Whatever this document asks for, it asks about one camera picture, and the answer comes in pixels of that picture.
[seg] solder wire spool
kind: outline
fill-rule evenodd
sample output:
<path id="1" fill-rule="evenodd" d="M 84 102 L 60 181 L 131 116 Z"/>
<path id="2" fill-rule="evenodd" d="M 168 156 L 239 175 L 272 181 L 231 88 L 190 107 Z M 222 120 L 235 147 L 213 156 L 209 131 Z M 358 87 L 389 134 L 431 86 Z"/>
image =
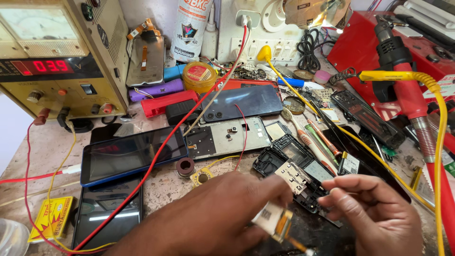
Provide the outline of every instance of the solder wire spool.
<path id="1" fill-rule="evenodd" d="M 190 180 L 190 176 L 195 173 L 195 171 L 193 159 L 185 157 L 177 162 L 177 173 L 181 179 Z"/>

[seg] orange screwdriver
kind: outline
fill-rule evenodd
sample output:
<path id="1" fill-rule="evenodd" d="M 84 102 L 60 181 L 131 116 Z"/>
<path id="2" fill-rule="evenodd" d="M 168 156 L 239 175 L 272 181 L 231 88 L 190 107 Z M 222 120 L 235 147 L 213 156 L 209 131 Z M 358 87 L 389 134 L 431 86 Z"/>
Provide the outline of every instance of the orange screwdriver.
<path id="1" fill-rule="evenodd" d="M 319 127 L 315 123 L 313 123 L 313 121 L 311 121 L 307 116 L 305 116 L 305 114 L 303 114 L 303 116 L 307 119 L 307 122 L 311 125 L 311 128 L 313 128 L 315 132 L 319 135 L 319 137 L 324 141 L 324 143 L 327 145 L 330 151 L 332 151 L 334 156 L 336 157 L 340 155 L 341 152 L 338 151 L 338 149 L 324 136 L 321 129 L 319 129 Z"/>

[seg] white bottle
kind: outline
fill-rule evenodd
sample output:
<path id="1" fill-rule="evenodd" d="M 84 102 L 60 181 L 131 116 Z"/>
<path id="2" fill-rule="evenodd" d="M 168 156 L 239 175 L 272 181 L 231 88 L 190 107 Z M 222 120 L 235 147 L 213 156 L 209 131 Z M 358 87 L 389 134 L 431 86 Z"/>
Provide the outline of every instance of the white bottle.
<path id="1" fill-rule="evenodd" d="M 218 46 L 218 29 L 215 22 L 215 4 L 212 3 L 210 8 L 210 16 L 208 18 L 207 27 L 204 31 L 202 40 L 201 57 L 207 57 L 210 60 L 216 57 Z"/>

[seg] orange button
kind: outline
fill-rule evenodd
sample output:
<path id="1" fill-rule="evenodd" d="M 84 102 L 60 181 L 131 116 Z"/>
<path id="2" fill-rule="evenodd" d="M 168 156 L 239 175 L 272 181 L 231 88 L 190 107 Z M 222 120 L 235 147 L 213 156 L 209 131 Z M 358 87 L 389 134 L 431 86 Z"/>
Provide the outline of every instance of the orange button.
<path id="1" fill-rule="evenodd" d="M 67 93 L 67 91 L 65 89 L 58 90 L 58 94 L 60 94 L 61 96 L 66 95 L 66 93 Z"/>

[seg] hand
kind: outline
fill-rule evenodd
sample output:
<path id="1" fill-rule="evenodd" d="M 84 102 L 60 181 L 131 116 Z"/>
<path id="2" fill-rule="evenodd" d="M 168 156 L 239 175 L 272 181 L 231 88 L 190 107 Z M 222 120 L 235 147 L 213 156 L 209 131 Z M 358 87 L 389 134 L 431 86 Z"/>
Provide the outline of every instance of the hand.
<path id="1" fill-rule="evenodd" d="M 107 255 L 240 255 L 268 237 L 246 227 L 266 203 L 286 207 L 292 198 L 278 175 L 220 175 L 148 216 Z"/>
<path id="2" fill-rule="evenodd" d="M 322 186 L 330 195 L 319 198 L 319 204 L 332 207 L 329 219 L 344 216 L 352 225 L 357 256 L 422 255 L 419 215 L 383 180 L 349 174 L 326 180 Z"/>

